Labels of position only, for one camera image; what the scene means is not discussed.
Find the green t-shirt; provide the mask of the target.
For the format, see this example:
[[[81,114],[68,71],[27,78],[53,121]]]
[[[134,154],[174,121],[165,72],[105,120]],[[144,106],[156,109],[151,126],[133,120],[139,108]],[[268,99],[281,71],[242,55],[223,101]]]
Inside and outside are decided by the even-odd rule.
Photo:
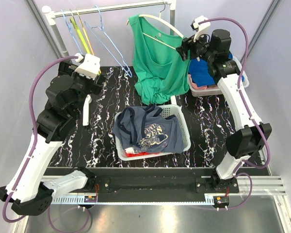
[[[188,92],[190,61],[183,61],[176,48],[182,37],[160,31],[144,17],[129,18],[134,38],[135,89],[144,104],[163,104],[171,96]]]

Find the lime green hanger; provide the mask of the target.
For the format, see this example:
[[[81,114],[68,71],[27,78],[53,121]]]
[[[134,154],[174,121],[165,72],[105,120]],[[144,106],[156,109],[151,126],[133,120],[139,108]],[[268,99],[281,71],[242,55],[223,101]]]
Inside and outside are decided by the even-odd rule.
[[[77,19],[75,18],[73,12],[72,11],[70,12],[71,12],[71,17],[69,18],[70,33],[78,48],[78,51],[80,53],[85,52],[91,55],[95,55],[79,13],[76,12],[79,18],[80,25],[78,25]]]

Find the cream curved wooden hanger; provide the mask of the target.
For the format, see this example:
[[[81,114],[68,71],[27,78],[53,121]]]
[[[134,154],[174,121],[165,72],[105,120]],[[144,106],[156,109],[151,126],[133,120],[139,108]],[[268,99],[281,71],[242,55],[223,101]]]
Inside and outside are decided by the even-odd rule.
[[[183,39],[183,38],[184,38],[184,35],[183,35],[183,34],[182,34],[178,29],[175,28],[175,10],[176,10],[176,2],[177,2],[176,0],[168,0],[168,1],[164,1],[164,0],[163,0],[162,2],[159,2],[159,1],[153,1],[152,4],[150,4],[150,2],[143,2],[143,4],[140,5],[140,6],[146,6],[147,3],[149,3],[150,5],[154,5],[154,3],[157,3],[157,4],[158,4],[158,3],[159,3],[159,4],[161,4],[161,3],[162,3],[162,4],[169,4],[169,5],[170,5],[170,22],[167,22],[167,21],[165,21],[165,20],[163,20],[163,19],[161,18],[161,13],[164,11],[164,9],[163,9],[162,11],[160,11],[158,17],[157,17],[157,16],[153,16],[153,15],[149,15],[149,14],[139,14],[139,15],[138,15],[138,18],[150,18],[150,19],[154,19],[154,20],[156,20],[156,21],[162,23],[163,25],[167,26],[167,27],[170,29],[171,35],[176,34],[176,35],[180,36],[181,39]],[[164,45],[166,45],[166,46],[168,46],[168,47],[170,47],[170,48],[176,50],[176,48],[171,47],[171,46],[169,46],[168,44],[163,43],[162,41],[160,41],[159,39],[157,39],[157,38],[155,38],[155,37],[153,37],[153,36],[150,36],[150,35],[148,35],[148,34],[146,34],[146,33],[144,33],[144,35],[148,36],[149,38],[151,38],[151,39],[153,39],[153,40],[156,40],[156,41],[159,42],[159,43],[162,43],[162,44],[164,44]]]

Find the light blue wire hanger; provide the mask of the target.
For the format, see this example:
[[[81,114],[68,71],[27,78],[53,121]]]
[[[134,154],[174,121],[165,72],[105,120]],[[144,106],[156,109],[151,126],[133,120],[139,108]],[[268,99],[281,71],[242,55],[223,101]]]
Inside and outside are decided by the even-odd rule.
[[[69,30],[70,35],[72,36],[72,38],[73,38],[73,40],[74,40],[74,42],[75,42],[75,44],[76,44],[76,46],[77,46],[79,52],[82,53],[81,47],[80,47],[79,43],[78,43],[77,40],[76,40],[76,36],[75,36],[74,33],[73,33],[71,23],[68,22],[68,20],[67,20],[65,14],[64,14],[64,12],[63,12],[63,10],[61,10],[61,12],[62,12],[63,18],[64,18],[64,20],[65,20],[65,24],[66,24],[66,26],[67,26],[67,28],[68,28],[68,30]]]

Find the dark navy tank top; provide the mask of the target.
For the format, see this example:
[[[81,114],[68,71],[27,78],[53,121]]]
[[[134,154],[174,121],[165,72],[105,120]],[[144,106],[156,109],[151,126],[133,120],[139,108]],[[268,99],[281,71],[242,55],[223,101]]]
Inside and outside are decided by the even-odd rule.
[[[125,150],[136,153],[181,153],[185,149],[180,121],[175,114],[162,116],[163,108],[155,104],[129,106],[116,118],[113,134]]]

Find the white tank top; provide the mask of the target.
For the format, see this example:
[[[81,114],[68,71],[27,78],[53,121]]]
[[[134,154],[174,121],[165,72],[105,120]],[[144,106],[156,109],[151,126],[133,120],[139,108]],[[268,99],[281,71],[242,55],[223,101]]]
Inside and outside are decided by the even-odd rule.
[[[135,148],[134,148],[134,147],[129,147],[129,148],[126,148],[126,149],[125,149],[125,153],[128,153],[128,154],[135,154],[136,151],[135,151]]]

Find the red tank top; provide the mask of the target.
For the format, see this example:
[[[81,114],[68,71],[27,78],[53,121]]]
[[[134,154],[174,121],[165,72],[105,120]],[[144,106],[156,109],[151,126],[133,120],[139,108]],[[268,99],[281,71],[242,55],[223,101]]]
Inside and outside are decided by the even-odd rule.
[[[138,152],[138,153],[134,153],[132,151],[125,151],[125,155],[128,157],[128,158],[132,158],[132,157],[140,157],[140,156],[146,156],[146,155],[150,155],[150,153],[148,152]]]

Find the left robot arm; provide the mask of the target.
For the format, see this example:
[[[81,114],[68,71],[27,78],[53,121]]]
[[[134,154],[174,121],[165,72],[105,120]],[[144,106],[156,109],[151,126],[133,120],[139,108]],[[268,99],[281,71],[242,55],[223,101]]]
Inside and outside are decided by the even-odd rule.
[[[44,110],[35,115],[32,104],[36,86],[53,66],[59,67],[58,74],[46,89],[48,99]],[[53,61],[33,81],[29,95],[31,141],[12,180],[0,187],[4,208],[10,207],[19,218],[42,214],[54,199],[71,191],[90,192],[96,188],[95,173],[84,167],[49,182],[43,182],[42,177],[78,118],[86,115],[87,97],[101,92],[106,75],[99,70],[99,57],[76,53]]]

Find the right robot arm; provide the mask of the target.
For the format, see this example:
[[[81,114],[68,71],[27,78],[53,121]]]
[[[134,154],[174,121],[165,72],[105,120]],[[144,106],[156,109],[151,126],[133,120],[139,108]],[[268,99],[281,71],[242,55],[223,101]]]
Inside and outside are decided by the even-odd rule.
[[[263,123],[246,94],[241,64],[230,56],[230,44],[230,33],[217,29],[211,36],[185,37],[176,49],[183,61],[200,58],[207,63],[209,75],[228,103],[236,130],[226,139],[227,152],[211,177],[195,181],[198,193],[238,192],[238,170],[266,145],[272,132],[271,125]]]

